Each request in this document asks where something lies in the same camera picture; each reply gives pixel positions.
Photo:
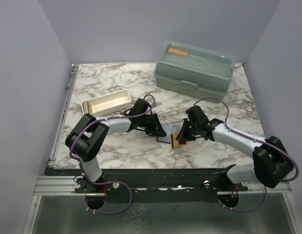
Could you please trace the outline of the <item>red leather card holder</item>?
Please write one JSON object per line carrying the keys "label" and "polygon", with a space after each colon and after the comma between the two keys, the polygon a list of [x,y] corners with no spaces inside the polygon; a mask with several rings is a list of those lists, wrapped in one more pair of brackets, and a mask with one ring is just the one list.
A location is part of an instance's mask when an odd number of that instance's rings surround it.
{"label": "red leather card holder", "polygon": [[161,127],[165,131],[166,136],[165,137],[157,137],[156,141],[160,142],[160,143],[165,143],[165,144],[171,144],[171,134],[173,134],[174,132],[180,132],[180,130],[181,130],[180,125],[171,126],[171,125],[162,124]]}

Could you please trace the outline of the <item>gold credit card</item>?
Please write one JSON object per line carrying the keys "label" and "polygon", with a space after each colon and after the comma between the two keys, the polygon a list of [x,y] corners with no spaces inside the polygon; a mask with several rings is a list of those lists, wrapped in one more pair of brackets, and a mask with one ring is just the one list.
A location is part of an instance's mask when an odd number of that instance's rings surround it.
{"label": "gold credit card", "polygon": [[171,135],[170,135],[170,138],[171,138],[171,148],[172,149],[175,149],[176,147],[179,146],[179,140],[177,140],[178,136],[178,132],[173,132]]}

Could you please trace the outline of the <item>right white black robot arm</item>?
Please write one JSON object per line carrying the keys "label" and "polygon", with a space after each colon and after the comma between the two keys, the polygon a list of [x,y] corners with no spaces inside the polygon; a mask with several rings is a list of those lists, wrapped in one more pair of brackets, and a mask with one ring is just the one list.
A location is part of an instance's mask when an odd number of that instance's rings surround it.
{"label": "right white black robot arm", "polygon": [[209,120],[201,107],[194,105],[186,110],[182,128],[176,137],[178,141],[195,141],[198,138],[228,145],[253,162],[245,165],[232,164],[220,173],[219,185],[230,191],[242,182],[260,182],[268,188],[275,188],[294,170],[294,163],[286,155],[281,141],[272,136],[268,139],[254,137],[234,128],[229,128],[219,119]]}

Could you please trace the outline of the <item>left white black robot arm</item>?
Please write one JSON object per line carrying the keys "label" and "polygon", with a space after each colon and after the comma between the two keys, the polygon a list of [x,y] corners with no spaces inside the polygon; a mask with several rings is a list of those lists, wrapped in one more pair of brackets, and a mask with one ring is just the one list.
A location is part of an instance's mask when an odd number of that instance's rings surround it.
{"label": "left white black robot arm", "polygon": [[100,178],[103,173],[96,157],[106,136],[132,130],[145,132],[150,137],[167,136],[152,108],[153,105],[139,98],[132,108],[114,117],[99,119],[84,114],[68,134],[65,145],[69,148],[69,156],[78,161],[91,192],[97,193],[103,188]]}

